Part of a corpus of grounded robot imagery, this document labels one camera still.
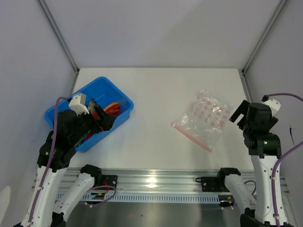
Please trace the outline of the toy steak slice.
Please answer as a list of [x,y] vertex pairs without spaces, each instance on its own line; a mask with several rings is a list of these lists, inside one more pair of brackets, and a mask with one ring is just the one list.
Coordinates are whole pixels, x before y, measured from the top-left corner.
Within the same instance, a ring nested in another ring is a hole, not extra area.
[[118,116],[121,114],[121,106],[118,102],[113,102],[104,108],[107,114]]

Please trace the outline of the clear pink-dotted zip bag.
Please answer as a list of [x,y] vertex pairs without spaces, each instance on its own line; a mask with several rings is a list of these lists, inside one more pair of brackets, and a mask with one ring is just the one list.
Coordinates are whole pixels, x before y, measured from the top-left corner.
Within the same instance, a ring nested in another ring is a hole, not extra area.
[[196,92],[187,111],[171,125],[208,152],[212,152],[231,116],[234,105],[206,90]]

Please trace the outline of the red toy lobster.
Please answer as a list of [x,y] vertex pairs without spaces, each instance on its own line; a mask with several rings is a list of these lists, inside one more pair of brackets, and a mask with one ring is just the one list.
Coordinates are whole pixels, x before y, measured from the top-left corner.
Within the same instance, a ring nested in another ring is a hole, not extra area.
[[94,120],[89,123],[89,129],[91,129],[91,131],[83,139],[83,142],[87,141],[94,134],[98,134],[99,132],[103,131],[102,120],[99,117],[98,113],[95,112],[95,113],[92,114],[92,116],[93,116]]

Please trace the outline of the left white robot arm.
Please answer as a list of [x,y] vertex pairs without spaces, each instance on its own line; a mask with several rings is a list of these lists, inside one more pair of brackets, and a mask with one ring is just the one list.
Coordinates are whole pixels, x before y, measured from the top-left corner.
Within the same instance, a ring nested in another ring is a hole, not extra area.
[[76,146],[89,134],[110,130],[116,120],[115,115],[103,110],[93,99],[85,106],[75,98],[66,98],[69,109],[59,111],[61,99],[57,99],[54,107],[53,130],[39,150],[36,185],[18,227],[64,227],[86,192],[115,189],[105,184],[101,168],[86,164],[72,187],[60,200],[55,200]]

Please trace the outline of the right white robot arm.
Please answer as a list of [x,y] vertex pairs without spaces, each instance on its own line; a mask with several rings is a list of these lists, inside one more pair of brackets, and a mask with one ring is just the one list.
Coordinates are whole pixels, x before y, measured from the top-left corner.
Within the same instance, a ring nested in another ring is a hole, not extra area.
[[280,106],[274,99],[262,104],[244,100],[229,119],[235,122],[243,116],[237,125],[243,131],[244,144],[253,164],[257,196],[251,194],[236,168],[221,168],[216,185],[232,194],[241,211],[242,227],[290,226],[280,185],[281,141],[270,132],[278,122],[274,114]]

